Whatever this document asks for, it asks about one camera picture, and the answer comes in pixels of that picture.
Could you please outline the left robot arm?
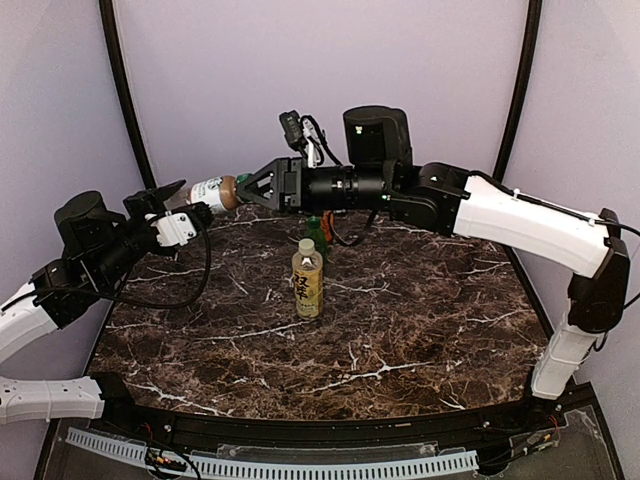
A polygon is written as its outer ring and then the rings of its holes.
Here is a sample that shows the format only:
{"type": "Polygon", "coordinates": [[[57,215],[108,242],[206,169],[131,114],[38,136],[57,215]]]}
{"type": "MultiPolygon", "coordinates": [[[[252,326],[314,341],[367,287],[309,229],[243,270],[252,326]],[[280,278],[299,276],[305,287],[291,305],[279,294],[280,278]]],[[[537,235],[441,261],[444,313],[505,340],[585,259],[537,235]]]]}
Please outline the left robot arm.
{"type": "MultiPolygon", "coordinates": [[[[7,360],[35,340],[82,317],[97,301],[169,310],[169,303],[124,297],[127,274],[147,254],[170,256],[204,233],[210,212],[203,203],[166,209],[182,187],[174,182],[125,199],[120,214],[107,209],[102,195],[86,191],[54,214],[63,242],[60,258],[34,273],[1,306],[1,358],[7,360]]],[[[115,373],[67,380],[1,380],[3,424],[44,419],[110,416],[133,399],[115,373]]]]}

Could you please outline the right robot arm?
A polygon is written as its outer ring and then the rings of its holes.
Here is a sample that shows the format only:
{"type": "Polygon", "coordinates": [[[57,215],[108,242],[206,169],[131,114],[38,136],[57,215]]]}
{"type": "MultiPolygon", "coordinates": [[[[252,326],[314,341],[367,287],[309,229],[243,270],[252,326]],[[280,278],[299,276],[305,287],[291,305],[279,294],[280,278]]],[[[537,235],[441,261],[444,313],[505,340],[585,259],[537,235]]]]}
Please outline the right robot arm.
{"type": "Polygon", "coordinates": [[[280,213],[329,210],[385,212],[443,236],[496,242],[546,258],[572,272],[569,309],[537,361],[534,397],[555,400],[596,340],[631,304],[631,261],[623,225],[609,209],[594,214],[562,207],[491,176],[441,162],[414,164],[406,113],[361,106],[343,115],[348,163],[320,166],[309,134],[314,119],[290,111],[280,123],[291,158],[276,159],[238,182],[240,199],[280,213]]]}

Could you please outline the yellow tea bottle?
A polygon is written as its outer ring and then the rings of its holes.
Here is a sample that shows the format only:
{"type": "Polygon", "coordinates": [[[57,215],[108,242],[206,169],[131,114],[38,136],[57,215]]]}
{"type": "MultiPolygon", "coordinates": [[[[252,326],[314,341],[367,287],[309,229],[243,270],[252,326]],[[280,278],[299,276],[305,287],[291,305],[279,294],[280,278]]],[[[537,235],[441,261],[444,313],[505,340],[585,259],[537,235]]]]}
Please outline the yellow tea bottle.
{"type": "Polygon", "coordinates": [[[298,242],[292,257],[293,288],[296,311],[301,318],[313,319],[323,312],[323,257],[310,238],[298,242]]]}

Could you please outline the coffee latte bottle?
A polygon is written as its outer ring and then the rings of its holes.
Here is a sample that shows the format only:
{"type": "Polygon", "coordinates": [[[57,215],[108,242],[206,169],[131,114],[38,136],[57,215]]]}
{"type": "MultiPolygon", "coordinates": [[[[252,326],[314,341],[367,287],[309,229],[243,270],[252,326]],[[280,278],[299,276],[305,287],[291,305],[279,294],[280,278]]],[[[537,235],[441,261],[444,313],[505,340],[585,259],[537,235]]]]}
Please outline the coffee latte bottle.
{"type": "Polygon", "coordinates": [[[207,205],[214,215],[237,209],[242,201],[236,193],[236,178],[219,176],[190,186],[183,186],[164,204],[168,210],[176,210],[199,202],[207,205]]]}

